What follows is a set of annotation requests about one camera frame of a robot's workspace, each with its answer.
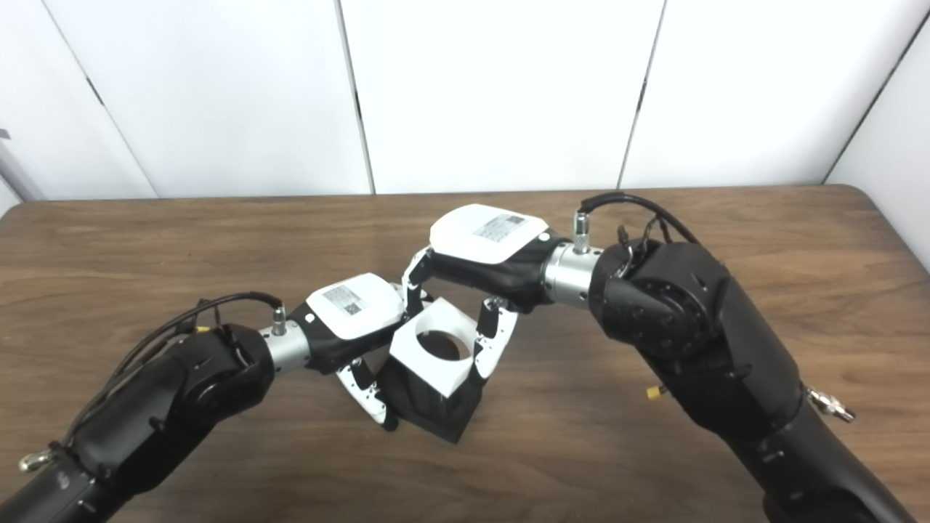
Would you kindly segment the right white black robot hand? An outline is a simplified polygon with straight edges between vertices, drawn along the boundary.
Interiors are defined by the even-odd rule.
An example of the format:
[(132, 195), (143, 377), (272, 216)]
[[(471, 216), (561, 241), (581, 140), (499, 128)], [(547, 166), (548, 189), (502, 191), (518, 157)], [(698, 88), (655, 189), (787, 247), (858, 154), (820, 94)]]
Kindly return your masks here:
[[(428, 245), (401, 279), (405, 324), (391, 355), (445, 397), (464, 384), (483, 387), (497, 370), (520, 315), (554, 304), (546, 272), (568, 243), (542, 218), (497, 206), (468, 204), (429, 228)], [(485, 292), (478, 319), (443, 298), (427, 303), (424, 285), (440, 279)], [(469, 347), (464, 364), (425, 355), (419, 336), (441, 332)]]

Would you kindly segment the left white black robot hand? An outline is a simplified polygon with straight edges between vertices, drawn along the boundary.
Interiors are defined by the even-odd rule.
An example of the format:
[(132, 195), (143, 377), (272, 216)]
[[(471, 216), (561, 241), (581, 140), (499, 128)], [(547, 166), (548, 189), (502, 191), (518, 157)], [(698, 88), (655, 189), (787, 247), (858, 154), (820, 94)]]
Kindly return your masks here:
[(288, 314), (305, 340), (300, 365), (335, 374), (360, 407), (383, 430), (398, 425), (381, 397), (375, 371), (365, 356), (392, 340), (404, 322), (404, 300), (397, 285), (364, 272), (313, 291)]

